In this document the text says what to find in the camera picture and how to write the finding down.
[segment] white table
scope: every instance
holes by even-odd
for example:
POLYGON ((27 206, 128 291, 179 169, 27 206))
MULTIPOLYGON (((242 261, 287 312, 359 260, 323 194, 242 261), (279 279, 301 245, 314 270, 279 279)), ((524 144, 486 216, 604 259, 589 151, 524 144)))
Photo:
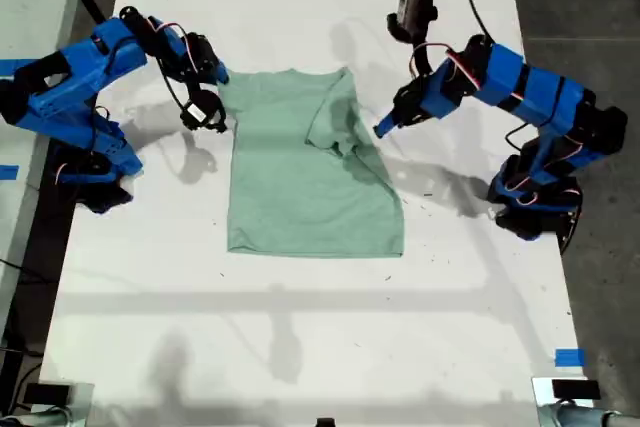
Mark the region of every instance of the white table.
MULTIPOLYGON (((0 59, 40 58, 67 43, 78 0, 0 0, 0 59)), ((22 264, 38 204, 48 139, 0 119, 0 165, 17 165, 15 181, 0 180, 0 258, 22 264)), ((0 262, 0 332, 19 272, 0 262)))
MULTIPOLYGON (((409 80, 410 49, 386 32, 397 1, 117 0, 116 11, 202 32, 236 71, 347 64, 373 125, 409 80)), ((515 1, 476 2, 521 50, 515 1)), ((436 4, 430 40, 462 48, 479 30, 467 0, 436 4)), ((554 350, 576 346, 555 237, 519 240, 472 193, 510 153, 516 119, 467 99, 378 142, 404 199, 404 256, 314 260, 226 252, 233 136, 183 131, 154 63, 99 103, 144 175, 130 205, 76 212, 42 371, 95 384, 93 424, 536 425, 530 378, 557 375, 554 350)))

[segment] gray floor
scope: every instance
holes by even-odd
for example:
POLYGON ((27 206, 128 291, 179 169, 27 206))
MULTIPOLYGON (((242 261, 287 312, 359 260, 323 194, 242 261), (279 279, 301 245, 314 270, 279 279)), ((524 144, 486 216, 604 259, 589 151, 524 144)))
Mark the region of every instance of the gray floor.
MULTIPOLYGON (((109 15, 114 0, 97 1, 109 15)), ((629 114, 623 152, 580 175, 584 214, 564 267, 579 344, 587 352, 586 370, 600 381, 603 406, 640 415, 640 234, 635 233, 640 173, 633 160, 640 152, 635 113, 640 0, 517 3, 529 62, 583 82, 599 95, 600 107, 614 103, 629 114)), ((92 28, 80 6, 74 39, 92 28)), ((33 304, 24 310, 33 312, 33 304)), ((29 337, 42 341, 47 325, 29 337)), ((27 330, 33 326, 25 323, 27 330)))

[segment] t-shirt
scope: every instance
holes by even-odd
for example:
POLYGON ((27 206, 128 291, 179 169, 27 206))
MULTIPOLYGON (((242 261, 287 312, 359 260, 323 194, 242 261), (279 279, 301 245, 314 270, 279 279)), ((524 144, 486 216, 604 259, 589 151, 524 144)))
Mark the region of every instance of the t-shirt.
POLYGON ((360 121, 348 69, 231 72, 220 96, 236 119, 230 252, 402 255, 402 206, 360 121))

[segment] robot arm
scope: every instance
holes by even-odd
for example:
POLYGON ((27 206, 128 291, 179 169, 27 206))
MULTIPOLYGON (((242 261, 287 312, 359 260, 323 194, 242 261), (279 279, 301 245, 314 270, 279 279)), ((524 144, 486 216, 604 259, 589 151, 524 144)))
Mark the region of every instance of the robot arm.
POLYGON ((554 231, 565 248, 582 205, 582 191, 568 175, 618 152, 627 116, 616 107, 597 109, 590 90, 527 65, 495 43, 470 2, 484 34, 472 37, 462 52, 447 46, 447 59, 435 71, 426 54, 433 44, 425 42, 428 24, 437 17, 432 0, 401 0, 398 14, 388 17, 394 38, 413 45, 418 75, 398 91, 393 110, 374 131, 382 138, 394 127, 441 119, 466 96, 537 127, 539 137, 509 157, 494 177, 488 200, 506 205, 496 218, 501 227, 527 240, 554 231))
POLYGON ((77 184, 78 201, 95 212, 131 200, 118 182, 142 168, 119 124, 97 114, 95 98, 145 65, 147 55, 156 58, 187 128, 226 129, 220 99, 201 88, 228 82, 224 64, 204 36, 183 31, 179 37, 173 26, 182 29, 125 7, 119 18, 97 25, 88 39, 35 61, 9 61, 16 67, 13 80, 0 81, 5 121, 62 143, 52 164, 56 182, 77 184), (186 104, 177 99, 167 77, 187 86, 186 104))

